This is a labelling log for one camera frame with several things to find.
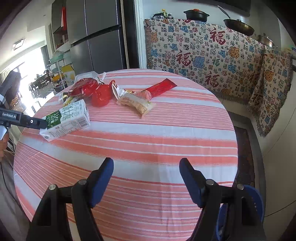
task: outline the black cable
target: black cable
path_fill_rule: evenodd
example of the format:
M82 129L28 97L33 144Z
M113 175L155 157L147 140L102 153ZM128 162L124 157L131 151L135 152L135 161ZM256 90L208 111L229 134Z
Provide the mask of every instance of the black cable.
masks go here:
M293 202L291 202L291 203L290 203L290 204L288 204L287 206L285 206L285 207L281 208L280 210L277 210L277 211L275 211L274 213L268 214L268 215L266 215L266 216L264 216L264 217L266 218L266 217L268 217L268 216L270 216L270 215L273 215L273 214L275 214L275 213L277 213L277 212L279 212L279 211L283 210L284 208L286 208L286 207L290 206L290 205L291 205L291 204L293 204L294 202L296 202L296 200L294 200Z
M4 181L4 184L5 184L5 187L8 191L8 193L11 195L11 197L14 199L14 201L17 203L17 205L19 206L19 208L23 211L23 213L25 214L23 208L19 205L18 201L15 199L15 197L12 195L12 193L9 191L8 187L7 187L7 184L5 182L5 178L4 178L4 173L3 173L3 168L2 168L2 162L0 161L0 165L1 165L1 172L2 172L2 177L3 177L3 181Z

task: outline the gray refrigerator door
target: gray refrigerator door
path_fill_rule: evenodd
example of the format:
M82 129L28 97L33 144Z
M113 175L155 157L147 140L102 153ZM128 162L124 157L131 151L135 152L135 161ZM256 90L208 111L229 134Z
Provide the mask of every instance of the gray refrigerator door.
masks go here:
M84 0L67 0L67 30L69 44L87 36Z
M91 60L98 74L126 68L120 31L115 30L89 40Z
M121 25L119 0L85 0L87 35Z
M93 71L88 40L70 48L75 74Z

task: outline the barcode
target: barcode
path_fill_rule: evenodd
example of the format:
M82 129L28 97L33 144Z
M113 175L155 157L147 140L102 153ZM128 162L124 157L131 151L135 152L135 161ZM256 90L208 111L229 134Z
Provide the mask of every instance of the barcode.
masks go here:
M86 122L84 117L78 118L77 119L79 125L81 126L81 128L87 127L88 123Z

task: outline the dining table in background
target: dining table in background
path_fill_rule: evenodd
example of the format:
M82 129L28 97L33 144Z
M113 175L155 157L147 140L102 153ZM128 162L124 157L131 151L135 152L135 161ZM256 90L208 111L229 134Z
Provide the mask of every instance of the dining table in background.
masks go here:
M102 201L92 210L105 240L186 240L200 208L179 173L187 157L206 178L232 186L237 173L233 124L220 101L201 85L176 74L127 69L107 73L125 89L143 90L163 81L177 87L153 98L156 106L143 118L116 100L102 108L86 100L91 125L52 142L38 130L25 129L17 144L14 181L20 203L32 220L50 184L70 186L98 169L105 157L114 172ZM34 117L62 107L58 96ZM73 239L78 241L73 209L67 204Z

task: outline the human hand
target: human hand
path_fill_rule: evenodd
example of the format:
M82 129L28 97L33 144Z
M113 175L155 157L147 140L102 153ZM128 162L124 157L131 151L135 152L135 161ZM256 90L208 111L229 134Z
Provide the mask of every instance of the human hand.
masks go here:
M2 157L4 157L4 150L7 147L7 142L9 141L9 132L7 132L2 140L0 140L0 159L2 159Z

